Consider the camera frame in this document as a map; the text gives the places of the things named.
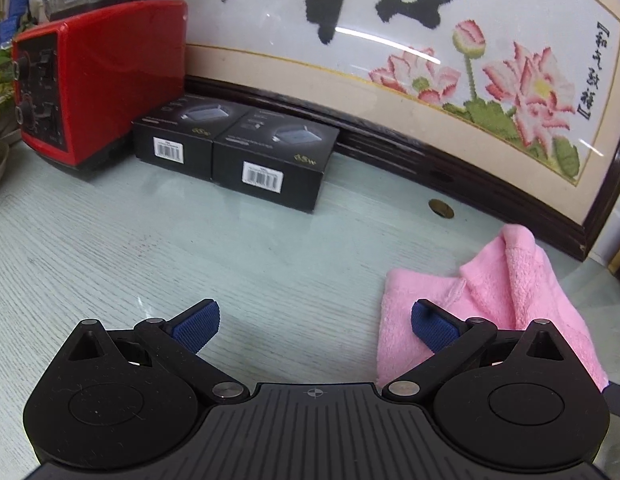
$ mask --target dark wooden frame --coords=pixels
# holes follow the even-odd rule
[[[587,257],[620,193],[620,140],[583,225],[492,174],[379,124],[289,96],[218,80],[186,77],[186,91],[285,112],[336,126],[335,150],[439,190],[579,260]]]

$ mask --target red box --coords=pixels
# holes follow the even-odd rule
[[[132,120],[183,94],[186,4],[141,0],[38,25],[13,41],[24,142],[91,168],[128,140]]]

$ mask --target pink lotus flower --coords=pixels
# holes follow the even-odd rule
[[[421,52],[434,56],[431,48]],[[370,79],[375,83],[414,95],[434,106],[442,106],[450,100],[460,76],[458,70],[438,65],[411,52],[403,52],[400,57],[390,56],[386,68],[370,72]]]
[[[474,20],[457,23],[452,33],[452,42],[456,50],[470,59],[478,59],[485,54],[485,36]]]
[[[488,63],[491,80],[486,90],[494,99],[516,107],[514,123],[526,146],[538,139],[547,153],[556,128],[570,129],[567,113],[574,113],[574,85],[558,70],[552,49],[531,54],[514,42],[514,59]]]

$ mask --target framed cross-stitch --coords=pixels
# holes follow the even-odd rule
[[[620,0],[186,0],[191,91],[585,258],[620,191]]]

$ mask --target black product box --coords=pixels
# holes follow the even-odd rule
[[[133,121],[141,160],[199,178],[212,178],[212,142],[252,108],[184,95]]]
[[[312,211],[338,134],[331,126],[253,109],[216,137],[212,180]]]

